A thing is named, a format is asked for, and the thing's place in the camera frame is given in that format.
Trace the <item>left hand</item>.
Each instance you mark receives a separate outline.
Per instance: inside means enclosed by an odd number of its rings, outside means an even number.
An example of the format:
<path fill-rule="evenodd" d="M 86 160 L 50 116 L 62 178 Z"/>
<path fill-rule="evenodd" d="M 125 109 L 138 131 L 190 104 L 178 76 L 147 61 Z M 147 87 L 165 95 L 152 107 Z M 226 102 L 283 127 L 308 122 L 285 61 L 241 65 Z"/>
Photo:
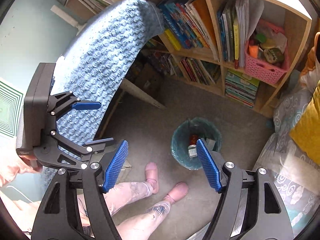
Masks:
<path fill-rule="evenodd" d="M 17 174 L 39 173 L 43 169 L 33 155 L 11 155 L 1 156 L 1 187 L 13 181 Z"/>

